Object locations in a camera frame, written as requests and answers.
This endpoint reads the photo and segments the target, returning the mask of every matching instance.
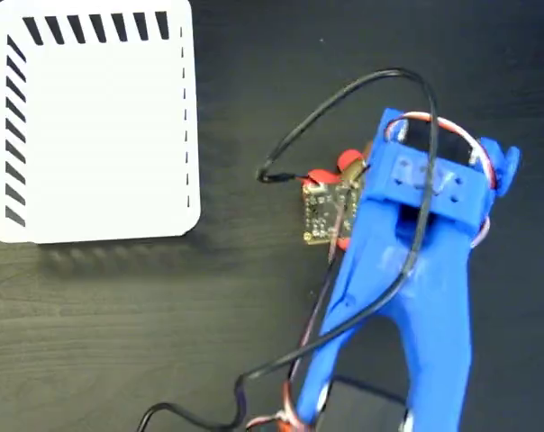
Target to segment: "red component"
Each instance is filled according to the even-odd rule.
[[[292,425],[285,423],[284,421],[278,421],[278,432],[293,432]]]
[[[337,165],[338,169],[340,171],[344,171],[352,162],[362,158],[363,158],[362,153],[360,153],[358,150],[355,150],[355,149],[346,150],[338,158],[338,165]]]
[[[362,159],[362,153],[355,149],[349,149],[344,151],[338,158],[337,167],[339,171],[344,171],[352,162],[357,159]],[[313,169],[308,173],[308,177],[305,178],[302,183],[304,185],[317,185],[319,183],[325,183],[328,185],[333,185],[340,181],[340,174],[331,173],[325,169]],[[339,238],[338,247],[342,250],[346,250],[350,244],[349,238]],[[280,432],[290,429],[282,429],[281,423],[278,422],[278,428]]]
[[[334,184],[340,181],[338,174],[331,173],[325,169],[313,169],[308,173],[308,178],[304,179],[305,185],[314,185],[319,183]]]
[[[339,238],[337,243],[338,247],[342,250],[347,250],[348,246],[350,245],[350,239],[349,238]]]

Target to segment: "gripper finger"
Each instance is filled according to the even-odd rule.
[[[453,230],[446,227],[443,238]],[[413,278],[391,303],[410,373],[413,432],[458,431],[472,357],[468,243],[469,237],[455,237],[449,254],[440,248],[437,254],[436,247],[424,251]]]
[[[320,408],[322,391],[330,384],[340,348],[354,332],[355,329],[351,329],[343,333],[314,354],[296,406],[298,417],[304,423],[313,423]]]

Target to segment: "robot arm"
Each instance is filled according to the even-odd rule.
[[[400,115],[386,110],[376,135],[367,185],[322,334],[373,302],[398,275],[408,253],[411,221],[404,210],[419,206],[426,155],[385,137],[387,125]],[[434,217],[424,246],[409,280],[380,311],[395,321],[403,339],[414,432],[458,430],[472,356],[467,289],[470,245],[495,196],[505,194],[510,186],[520,158],[516,148],[504,157],[495,141],[481,142],[497,174],[496,188],[486,182],[479,164],[437,162]],[[315,421],[340,348],[354,331],[314,354],[297,405],[304,422]]]

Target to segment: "white wire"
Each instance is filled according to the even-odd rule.
[[[486,219],[484,223],[482,224],[482,227],[480,227],[480,232],[476,235],[474,240],[472,240],[472,244],[470,245],[471,248],[475,248],[480,243],[484,241],[486,236],[488,235],[488,231],[490,230],[490,218],[486,216]]]
[[[246,424],[246,429],[250,429],[250,428],[253,428],[255,426],[261,425],[263,423],[268,423],[269,421],[273,421],[273,420],[286,421],[286,414],[282,410],[280,410],[279,412],[277,412],[273,416],[255,417]]]

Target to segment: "mounting plate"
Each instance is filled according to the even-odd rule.
[[[200,217],[186,0],[0,3],[0,240],[178,236]]]

